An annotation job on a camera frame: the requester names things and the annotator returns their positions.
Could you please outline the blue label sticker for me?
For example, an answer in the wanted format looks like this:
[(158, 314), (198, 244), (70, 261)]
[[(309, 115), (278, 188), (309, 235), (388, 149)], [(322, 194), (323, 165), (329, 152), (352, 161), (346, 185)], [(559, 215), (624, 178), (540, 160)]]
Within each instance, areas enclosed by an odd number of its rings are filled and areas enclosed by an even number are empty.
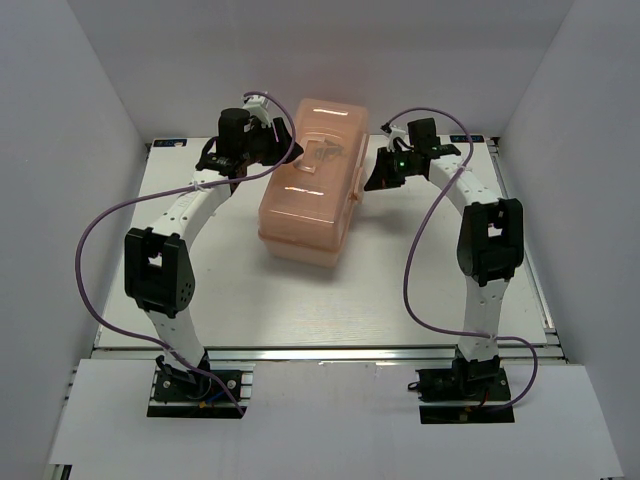
[(449, 141), (451, 143), (485, 143), (485, 138), (482, 135), (470, 135), (468, 138), (466, 135), (449, 135)]
[(153, 148), (180, 148), (187, 144), (186, 139), (155, 139), (152, 143)]

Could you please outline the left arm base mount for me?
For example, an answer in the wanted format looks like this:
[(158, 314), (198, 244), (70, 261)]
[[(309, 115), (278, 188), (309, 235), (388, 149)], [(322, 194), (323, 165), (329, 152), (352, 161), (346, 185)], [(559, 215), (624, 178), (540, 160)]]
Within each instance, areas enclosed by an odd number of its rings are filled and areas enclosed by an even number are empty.
[(251, 369), (224, 366), (213, 369), (234, 398), (210, 377), (182, 371), (167, 364), (164, 356), (155, 359), (150, 389), (148, 418), (242, 419), (247, 410), (253, 384)]

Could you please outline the blue label sticker right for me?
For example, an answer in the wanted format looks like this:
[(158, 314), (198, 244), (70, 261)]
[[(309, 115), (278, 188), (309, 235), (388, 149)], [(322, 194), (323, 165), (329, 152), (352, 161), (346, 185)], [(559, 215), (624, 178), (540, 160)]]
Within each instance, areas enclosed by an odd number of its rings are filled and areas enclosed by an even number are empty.
[(470, 135), (468, 138), (466, 135), (449, 135), (449, 141), (451, 143), (485, 143), (485, 138), (482, 135)]

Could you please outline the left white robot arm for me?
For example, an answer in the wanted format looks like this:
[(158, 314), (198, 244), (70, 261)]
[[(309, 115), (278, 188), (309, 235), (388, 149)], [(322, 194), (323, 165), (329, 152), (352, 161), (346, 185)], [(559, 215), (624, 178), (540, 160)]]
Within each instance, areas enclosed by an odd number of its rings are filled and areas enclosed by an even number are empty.
[(285, 125), (290, 118), (271, 117), (267, 98), (259, 95), (223, 110), (218, 133), (203, 147), (187, 190), (151, 225), (125, 236), (125, 293), (154, 325), (164, 363), (182, 368), (176, 384), (188, 398), (205, 396), (212, 378), (189, 311), (196, 290), (191, 247), (216, 210), (250, 180), (251, 165), (271, 172), (302, 154)]

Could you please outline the blue label sticker left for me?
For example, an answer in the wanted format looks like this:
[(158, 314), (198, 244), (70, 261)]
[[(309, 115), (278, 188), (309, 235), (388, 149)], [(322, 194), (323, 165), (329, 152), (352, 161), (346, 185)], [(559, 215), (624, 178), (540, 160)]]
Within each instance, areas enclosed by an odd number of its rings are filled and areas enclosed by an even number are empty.
[(180, 148), (187, 144), (186, 139), (155, 139), (152, 143), (153, 148)]

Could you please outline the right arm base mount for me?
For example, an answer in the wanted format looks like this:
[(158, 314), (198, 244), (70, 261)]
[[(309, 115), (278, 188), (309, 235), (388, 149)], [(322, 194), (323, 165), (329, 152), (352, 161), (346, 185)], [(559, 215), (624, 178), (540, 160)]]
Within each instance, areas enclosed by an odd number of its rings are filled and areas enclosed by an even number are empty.
[(450, 369), (421, 369), (417, 379), (407, 385), (418, 396), (420, 423), (423, 425), (513, 424), (512, 407), (499, 408), (511, 400), (511, 390), (503, 368), (493, 380), (473, 387), (470, 393), (454, 381)]

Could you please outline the pink plastic toolbox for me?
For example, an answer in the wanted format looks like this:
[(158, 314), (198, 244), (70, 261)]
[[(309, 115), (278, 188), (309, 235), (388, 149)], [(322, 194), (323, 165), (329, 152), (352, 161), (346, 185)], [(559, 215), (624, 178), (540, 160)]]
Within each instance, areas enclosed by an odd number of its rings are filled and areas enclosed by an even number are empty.
[(258, 236), (269, 253), (337, 264), (366, 182), (368, 120), (363, 106), (300, 102), (296, 142), (304, 153), (271, 174), (259, 207)]

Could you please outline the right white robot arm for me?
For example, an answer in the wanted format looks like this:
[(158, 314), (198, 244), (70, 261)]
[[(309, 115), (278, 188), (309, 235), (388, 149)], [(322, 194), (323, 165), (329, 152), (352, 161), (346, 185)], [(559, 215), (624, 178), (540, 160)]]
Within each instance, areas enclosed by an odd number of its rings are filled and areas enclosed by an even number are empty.
[(461, 216), (456, 246), (465, 277), (463, 329), (447, 373), (431, 375), (429, 384), (472, 399), (495, 382), (500, 370), (497, 336), (505, 292), (524, 260), (523, 207), (482, 183), (469, 169), (469, 154), (444, 144), (434, 119), (410, 122), (405, 129), (384, 124), (388, 138), (378, 149), (367, 191), (399, 188), (421, 176), (439, 189)]

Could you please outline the aluminium table front rail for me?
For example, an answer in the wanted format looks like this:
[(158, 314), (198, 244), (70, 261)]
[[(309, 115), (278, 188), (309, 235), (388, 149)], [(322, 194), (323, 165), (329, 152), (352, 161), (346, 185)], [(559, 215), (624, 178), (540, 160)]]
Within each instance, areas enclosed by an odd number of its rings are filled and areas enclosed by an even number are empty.
[(368, 349), (209, 349), (211, 360), (229, 361), (409, 361), (450, 360), (453, 347)]

